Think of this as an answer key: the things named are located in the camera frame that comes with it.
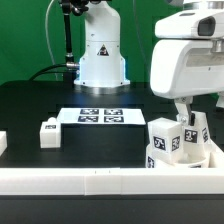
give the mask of green wall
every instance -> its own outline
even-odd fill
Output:
[[[45,38],[45,13],[50,0],[0,1],[0,84],[10,80],[27,80],[35,72],[51,65]],[[147,81],[136,35],[133,0],[110,3],[121,16],[121,53],[127,60],[127,77]],[[157,20],[178,9],[163,0],[136,0],[139,29],[146,60],[150,66],[152,49],[158,41],[154,35]],[[84,52],[84,17],[71,16],[75,59]],[[57,1],[49,20],[49,34],[56,63],[64,62],[65,41],[63,15]],[[54,79],[47,75],[44,79]]]

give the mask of black tabletop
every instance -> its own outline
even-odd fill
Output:
[[[192,109],[207,114],[212,139],[223,147],[223,120],[216,99],[194,98]],[[63,82],[15,81],[0,86],[0,130],[8,148],[0,167],[144,167],[147,126],[62,127],[60,149],[40,149],[42,121],[62,107],[138,108],[145,121],[175,120],[173,100],[152,94],[147,83],[112,95],[77,92]],[[223,195],[29,196],[0,197],[1,223],[222,223]]]

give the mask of white box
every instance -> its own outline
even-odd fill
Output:
[[[159,118],[148,123],[152,157],[173,164],[183,155],[181,123]]]
[[[7,138],[6,138],[6,132],[0,131],[0,156],[7,148]]]
[[[61,147],[61,123],[56,119],[49,119],[43,122],[40,129],[41,148],[60,148]]]

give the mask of triangle logo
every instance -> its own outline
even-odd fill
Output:
[[[100,49],[100,51],[97,54],[98,56],[109,56],[109,53],[105,47],[105,45],[103,45]]]

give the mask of printed marker sheet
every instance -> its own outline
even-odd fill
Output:
[[[140,109],[62,108],[57,120],[62,124],[145,125]]]

